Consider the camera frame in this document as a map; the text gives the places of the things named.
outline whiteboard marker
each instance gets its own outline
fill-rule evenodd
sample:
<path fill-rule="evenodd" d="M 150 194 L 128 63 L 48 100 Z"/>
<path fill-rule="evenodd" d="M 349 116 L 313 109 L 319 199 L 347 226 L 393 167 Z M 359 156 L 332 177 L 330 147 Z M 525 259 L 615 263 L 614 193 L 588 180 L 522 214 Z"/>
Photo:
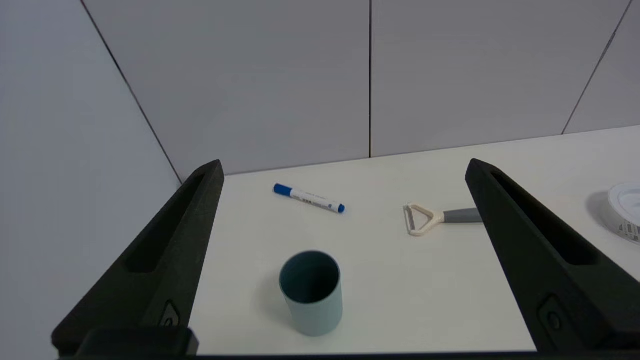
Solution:
<path fill-rule="evenodd" d="M 344 212 L 344 205 L 339 202 L 331 201 L 312 193 L 301 192 L 300 190 L 289 188 L 288 186 L 276 184 L 273 186 L 273 192 L 292 197 L 293 199 L 306 202 L 307 204 L 317 206 L 318 208 L 333 211 L 334 213 L 341 214 Z"/>

